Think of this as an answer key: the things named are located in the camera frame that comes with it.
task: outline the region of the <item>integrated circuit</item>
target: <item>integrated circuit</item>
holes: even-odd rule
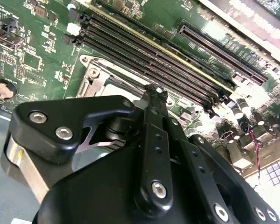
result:
[[[35,7],[35,14],[44,18],[47,15],[47,10],[41,6],[36,6]]]

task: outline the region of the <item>pcie slot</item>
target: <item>pcie slot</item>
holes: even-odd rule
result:
[[[201,36],[196,31],[194,31],[193,27],[190,28],[188,24],[183,24],[179,34],[200,48],[204,49],[222,63],[227,64],[235,71],[253,80],[258,85],[262,85],[268,80],[267,77],[256,71],[252,66],[240,59],[237,55],[230,51],[227,52],[223,48],[216,46],[216,44],[210,38],[205,35]]]
[[[169,56],[163,54],[157,49],[152,48],[148,44],[142,42],[141,40],[135,38],[131,34],[125,32],[124,30],[118,28],[114,24],[109,23],[108,21],[104,20],[103,18],[100,18],[97,15],[94,15],[91,18],[90,24],[108,29],[110,32],[116,33],[118,35],[121,35],[121,37],[125,38],[127,41],[132,42],[134,45],[138,46],[139,49],[145,50],[147,53],[151,55],[151,57],[156,57],[159,60],[163,60],[165,63],[167,63],[168,66],[171,66],[172,68],[179,69],[181,71],[181,74],[187,74],[189,75],[194,81],[196,81],[198,84],[200,84],[200,87],[202,88],[209,88],[213,92],[216,92],[219,90],[219,88],[212,83],[211,81],[202,78],[200,75],[196,74],[194,71],[192,71],[190,68],[187,68],[183,66],[182,64],[175,62],[172,58]]]
[[[138,65],[135,61],[133,61],[130,58],[126,58],[123,54],[114,51],[113,49],[109,49],[107,45],[104,45],[100,43],[99,41],[90,38],[85,37],[78,40],[81,44],[90,45],[94,50],[101,52],[102,54],[109,57],[111,60],[114,60],[118,62],[120,65],[126,66],[133,71],[135,71],[136,75],[139,75],[139,77],[148,77],[149,79],[153,80],[154,82],[157,82],[160,86],[163,86],[171,91],[178,92],[183,97],[188,98],[192,102],[198,104],[198,105],[205,105],[207,101],[205,99],[201,99],[199,97],[194,97],[190,90],[185,88],[184,86],[178,86],[175,82],[172,80],[169,80],[167,77],[164,77],[155,71],[151,71],[141,65]]]
[[[152,60],[148,60],[149,57],[141,54],[140,52],[137,52],[135,49],[133,49],[133,46],[131,46],[128,42],[123,43],[120,40],[116,40],[115,38],[112,38],[112,36],[110,37],[107,34],[100,32],[100,30],[97,30],[94,27],[88,27],[86,35],[90,35],[96,38],[99,37],[101,41],[104,42],[111,42],[113,44],[113,47],[117,47],[118,49],[124,50],[126,52],[126,55],[128,55],[131,58],[135,58],[138,62],[144,64],[147,68],[152,67],[156,70],[159,70],[162,74],[166,74],[167,77],[175,78],[176,82],[178,82],[179,85],[190,86],[191,90],[196,95],[202,98],[209,98],[209,96],[212,95],[212,93],[204,91],[199,86],[196,86],[195,84],[191,83],[189,80],[184,80],[180,76],[180,74],[176,74],[174,71],[168,68],[164,68],[163,65],[158,64]]]
[[[202,71],[207,72],[208,74],[214,73],[217,77],[220,77],[221,79],[226,82],[225,84],[231,88],[235,87],[235,84],[229,80],[226,76],[221,74],[220,72],[213,70],[212,68],[206,67],[203,63],[199,61],[199,59],[196,56],[193,56],[189,54],[189,52],[185,51],[175,43],[168,41],[166,38],[164,38],[162,35],[156,33],[155,31],[151,30],[150,28],[144,26],[142,23],[140,23],[138,20],[127,16],[120,10],[116,9],[112,5],[108,4],[105,0],[96,0],[96,2],[99,5],[102,5],[104,8],[108,9],[109,11],[115,13],[114,17],[118,19],[119,21],[122,21],[123,23],[129,23],[131,25],[134,25],[138,28],[140,28],[143,32],[151,34],[154,38],[157,38],[159,41],[162,42],[162,44],[165,46],[166,49],[174,52],[176,55],[184,59],[185,61],[191,62],[191,64],[195,65],[196,67],[200,68]]]

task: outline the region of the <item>screw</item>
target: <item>screw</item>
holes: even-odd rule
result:
[[[127,106],[127,107],[131,107],[130,102],[127,101],[127,100],[124,100],[124,101],[123,101],[123,104],[124,104],[125,106]]]
[[[151,112],[155,115],[158,115],[158,112],[155,109],[151,109]]]
[[[82,61],[83,61],[83,62],[88,62],[88,58],[87,58],[87,57],[84,57],[84,58],[82,58]]]
[[[73,137],[73,132],[68,127],[59,127],[55,134],[62,140],[70,140]]]
[[[262,220],[262,221],[266,221],[266,217],[265,214],[263,214],[263,212],[259,209],[259,208],[255,208],[256,214],[258,215],[258,217]]]
[[[175,124],[175,125],[178,125],[178,121],[175,120],[175,119],[171,119],[172,123]]]
[[[222,219],[224,222],[227,222],[229,217],[228,217],[228,214],[225,211],[225,209],[222,208],[222,206],[219,204],[215,204],[214,208],[215,208],[216,214],[219,216],[219,218]]]
[[[153,182],[153,184],[151,185],[154,194],[159,197],[159,198],[164,198],[166,197],[167,191],[166,188],[163,184],[161,184],[160,182]]]
[[[32,122],[37,124],[42,124],[47,121],[47,116],[41,112],[33,112],[29,115],[29,118]]]
[[[98,76],[98,70],[95,68],[89,69],[89,74],[91,77],[96,77]]]
[[[267,213],[269,214],[269,217],[273,220],[273,221],[277,221],[277,217],[275,216],[275,214],[273,212],[271,212],[269,209],[266,210]]]
[[[198,137],[198,141],[199,141],[201,144],[204,144],[204,140],[203,140],[201,137]]]

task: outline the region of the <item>black plastic bracket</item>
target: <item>black plastic bracket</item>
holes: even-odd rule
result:
[[[165,105],[165,101],[161,97],[153,86],[147,86],[147,92],[142,97],[148,106],[144,110],[143,141],[134,199],[147,217],[160,217],[173,204],[168,135],[162,124],[161,105]]]
[[[14,141],[43,159],[53,163],[69,161],[81,143],[83,128],[97,127],[109,118],[128,117],[135,110],[133,103],[123,96],[76,98],[29,102],[18,105],[12,115],[9,131]],[[42,124],[31,121],[29,115],[41,112],[47,117]],[[69,128],[69,140],[57,137],[56,129]]]
[[[273,209],[262,200],[242,176],[238,175],[219,152],[214,150],[206,139],[199,135],[192,135],[189,142],[201,152],[198,157],[203,156],[206,160],[210,168],[209,172],[212,173],[212,180],[215,181],[217,189],[219,189],[219,195],[224,196],[224,204],[228,206],[229,211],[232,211],[239,223],[280,223]]]

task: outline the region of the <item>microchip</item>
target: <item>microchip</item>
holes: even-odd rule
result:
[[[31,3],[33,6],[37,6],[37,0],[30,0],[30,3]]]
[[[114,0],[113,1],[113,6],[119,10],[121,10],[123,8],[123,5],[124,5],[124,1],[123,0]]]
[[[241,82],[241,83],[245,80],[244,78],[242,78],[241,76],[239,76],[239,75],[237,75],[237,74],[235,74],[235,76],[234,76],[233,78],[234,78],[235,80]]]
[[[157,31],[159,34],[163,34],[164,33],[164,28],[163,27],[161,27],[160,25],[156,25],[155,27],[154,27],[154,29],[155,29],[155,31]]]
[[[134,4],[131,3],[131,2],[129,2],[129,1],[126,2],[126,7],[129,8],[129,9],[132,9],[133,5],[134,5]]]
[[[277,68],[273,69],[273,72],[275,72],[275,73],[277,73],[278,71],[279,71],[279,69],[277,69]]]
[[[52,33],[49,33],[49,39],[54,41],[55,40],[55,35],[52,34]]]
[[[52,22],[55,22],[55,20],[56,20],[56,14],[53,13],[53,12],[49,12],[49,13],[48,13],[48,19],[49,19],[50,21],[52,21]]]
[[[265,109],[267,109],[267,105],[262,105],[261,109],[264,111]]]
[[[174,34],[166,30],[166,32],[164,33],[164,36],[167,39],[171,40],[174,37]]]
[[[40,17],[45,17],[47,13],[47,10],[43,7],[36,6],[35,7],[35,14],[40,16]]]

